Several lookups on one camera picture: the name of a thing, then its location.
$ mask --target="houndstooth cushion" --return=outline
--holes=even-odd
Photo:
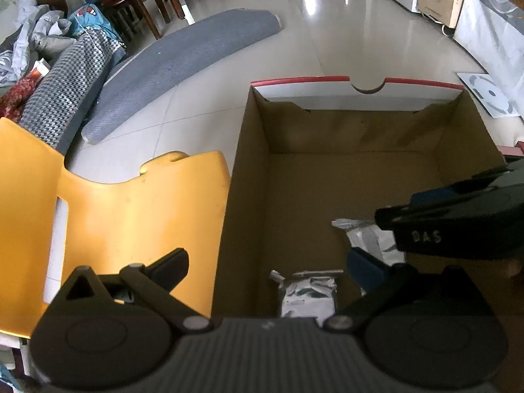
[[[93,83],[120,46],[102,30],[86,28],[28,99],[20,127],[56,148]]]

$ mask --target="red fabric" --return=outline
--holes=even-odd
[[[0,97],[0,118],[6,117],[18,123],[24,111],[24,103],[33,94],[38,78],[27,76]]]

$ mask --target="silver plastic package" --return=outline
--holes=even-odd
[[[269,278],[278,283],[280,317],[315,317],[321,327],[336,311],[335,278],[343,270],[303,271],[284,278],[272,270]]]
[[[393,232],[383,231],[373,220],[338,218],[331,224],[346,231],[352,247],[363,249],[386,265],[405,263],[405,254],[397,249]]]

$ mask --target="yellow plastic chair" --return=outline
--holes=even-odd
[[[171,294],[210,315],[230,180],[220,152],[169,152],[127,182],[95,183],[67,171],[61,154],[1,118],[0,164],[1,332],[30,337],[46,309],[57,197],[69,206],[62,282],[76,266],[118,273],[183,247],[189,273]]]

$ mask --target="gray mat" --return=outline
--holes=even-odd
[[[90,144],[99,143],[179,82],[279,31],[278,18],[267,10],[234,9],[166,35],[104,86],[82,137]]]

